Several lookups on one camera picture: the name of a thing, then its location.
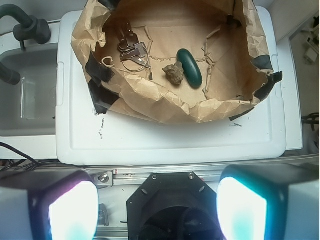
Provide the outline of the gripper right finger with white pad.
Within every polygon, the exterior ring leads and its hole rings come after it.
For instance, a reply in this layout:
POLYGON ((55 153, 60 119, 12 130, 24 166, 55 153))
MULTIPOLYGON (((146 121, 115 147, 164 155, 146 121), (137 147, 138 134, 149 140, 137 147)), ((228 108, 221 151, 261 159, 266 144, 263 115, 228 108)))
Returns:
POLYGON ((228 240, 318 240, 319 166, 227 166, 217 187, 216 209, 228 240))

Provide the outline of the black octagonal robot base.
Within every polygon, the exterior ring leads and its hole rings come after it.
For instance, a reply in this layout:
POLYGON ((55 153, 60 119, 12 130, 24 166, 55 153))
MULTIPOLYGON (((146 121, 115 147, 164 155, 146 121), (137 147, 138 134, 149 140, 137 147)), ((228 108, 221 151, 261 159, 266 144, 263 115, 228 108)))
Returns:
POLYGON ((223 240, 217 194, 194 172, 153 173, 126 202, 130 240, 223 240))

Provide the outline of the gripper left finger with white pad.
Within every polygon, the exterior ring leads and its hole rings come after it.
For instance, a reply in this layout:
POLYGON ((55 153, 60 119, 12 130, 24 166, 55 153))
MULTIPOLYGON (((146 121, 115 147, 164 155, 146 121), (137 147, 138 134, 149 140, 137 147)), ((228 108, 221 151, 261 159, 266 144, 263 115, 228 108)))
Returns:
POLYGON ((2 240, 92 240, 99 194, 83 170, 2 171, 2 240))

